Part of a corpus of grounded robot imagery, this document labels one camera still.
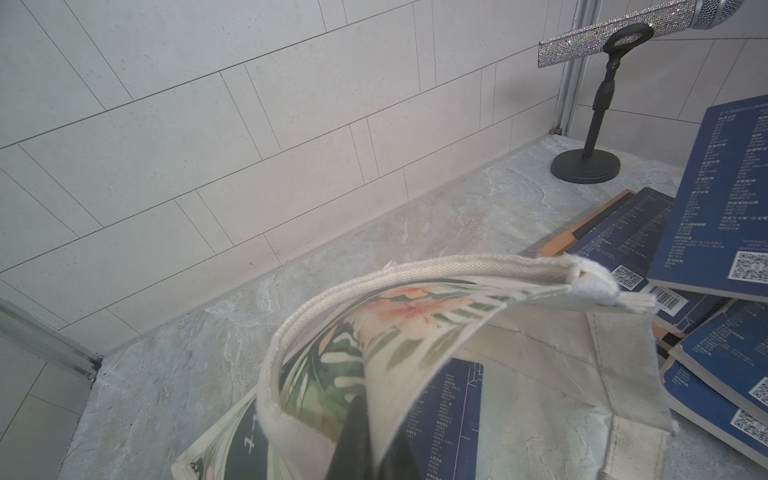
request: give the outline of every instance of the qr code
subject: qr code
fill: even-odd
[[[768,447],[768,429],[749,413],[738,409],[730,424]]]
[[[640,282],[645,278],[642,275],[637,275],[624,265],[617,266],[616,270],[611,272],[611,275],[613,275],[616,281],[619,282],[619,285],[627,290],[634,289],[636,286],[640,285]]]
[[[768,376],[764,376],[757,385],[752,387],[750,395],[768,406]]]
[[[736,252],[728,278],[743,282],[768,283],[768,253]]]

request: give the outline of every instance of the microphone stand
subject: microphone stand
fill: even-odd
[[[603,45],[603,51],[608,54],[608,63],[605,65],[605,79],[594,96],[594,113],[587,140],[584,142],[584,148],[569,150],[554,158],[550,171],[560,180],[572,184],[600,184],[619,174],[619,158],[607,151],[595,150],[594,145],[598,141],[605,111],[611,106],[614,97],[614,77],[621,64],[621,58],[653,36],[654,29],[650,25],[636,23],[619,29]]]

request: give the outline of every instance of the metal frame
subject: metal frame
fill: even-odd
[[[101,366],[101,356],[39,320],[13,303],[0,298],[0,337],[91,381]]]

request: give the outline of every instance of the wall tile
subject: wall tile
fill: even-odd
[[[104,111],[24,4],[0,19],[0,147]]]
[[[140,335],[107,309],[99,310],[61,329],[75,342],[105,355]]]
[[[77,239],[0,170],[0,271]]]
[[[202,187],[236,245],[362,185],[344,127]]]
[[[43,370],[45,361],[0,339],[0,365],[0,432],[5,432]]]
[[[24,0],[104,108],[133,100],[63,0]]]
[[[91,382],[46,363],[29,394],[70,412],[82,413],[91,394]]]
[[[134,98],[325,32],[317,0],[68,4]]]
[[[745,41],[715,40],[678,120],[700,123],[704,119],[704,113],[714,103]]]
[[[547,16],[538,0],[433,3],[438,85],[536,45]]]
[[[357,161],[360,162],[360,171],[365,183],[379,178],[379,166],[376,165],[376,154],[373,153],[371,143],[371,130],[368,128],[368,119],[363,118],[349,126],[352,132],[352,140],[355,143]]]
[[[512,117],[510,150],[548,134],[554,123],[554,107],[558,98],[550,98]]]
[[[715,98],[715,104],[768,94],[767,51],[768,38],[746,41],[723,88]]]
[[[406,173],[410,199],[442,187],[451,180],[508,154],[511,124],[511,118],[500,121],[434,154],[406,165],[403,170]]]
[[[480,125],[480,71],[368,117],[384,175],[467,137]]]
[[[259,161],[218,74],[22,147],[103,225]]]
[[[346,12],[343,0],[319,0],[323,12],[326,31],[336,30],[346,25]]]
[[[0,298],[13,303],[18,308],[24,310],[26,313],[29,313],[34,318],[42,321],[43,323],[47,323],[49,326],[52,326],[56,330],[62,329],[69,325],[69,323],[65,322],[60,317],[45,309],[42,305],[35,302],[2,280],[0,280]]]
[[[411,0],[346,0],[344,8],[346,9],[346,19],[352,23],[410,2]]]
[[[539,68],[538,48],[529,48],[496,65],[493,121],[511,117],[560,91],[563,65]]]
[[[496,85],[496,64],[480,71],[480,128],[493,124],[493,94]]]
[[[280,145],[272,131],[269,119],[261,106],[261,100],[253,87],[245,65],[235,65],[221,72],[224,83],[227,84],[235,101],[237,110],[243,117],[261,158],[272,157],[281,152]]]
[[[176,202],[166,202],[0,274],[74,322],[211,257]]]
[[[145,334],[279,267],[263,235],[211,257],[109,307]]]
[[[0,170],[16,180],[78,237],[101,228],[96,219],[18,145],[0,150]]]
[[[437,85],[432,0],[418,0],[413,4],[413,21],[416,26],[416,50],[419,53],[419,85],[421,91],[426,91]]]
[[[221,253],[233,246],[216,217],[208,210],[196,190],[178,197],[176,203],[179,204],[179,207],[215,253]]]
[[[56,478],[78,414],[28,396],[0,441],[4,478]]]
[[[396,170],[266,232],[285,264],[346,232],[408,203],[402,172]]]
[[[590,107],[577,105],[569,136],[584,140],[591,118]],[[609,110],[603,120],[598,146],[684,167],[698,131],[699,124],[695,123]]]
[[[419,93],[413,8],[284,48],[247,67],[280,146],[294,147]]]
[[[611,108],[677,118],[707,58],[711,40],[652,41],[621,61]],[[605,76],[606,55],[590,58],[578,103],[592,105]]]

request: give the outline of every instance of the barcode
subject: barcode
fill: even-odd
[[[643,281],[642,275],[638,275],[624,265],[617,266],[616,270],[611,272],[611,275],[613,275],[616,281],[619,282],[619,285],[627,290],[632,290]]]
[[[768,253],[736,252],[728,278],[743,282],[768,283]]]
[[[738,409],[730,424],[768,447],[768,429],[749,413]]]
[[[688,299],[662,286],[651,285],[650,283],[640,290],[640,293],[652,293],[656,296],[656,301],[667,315],[675,316],[688,303]]]
[[[768,406],[768,376],[764,376],[757,385],[752,387],[750,395]]]

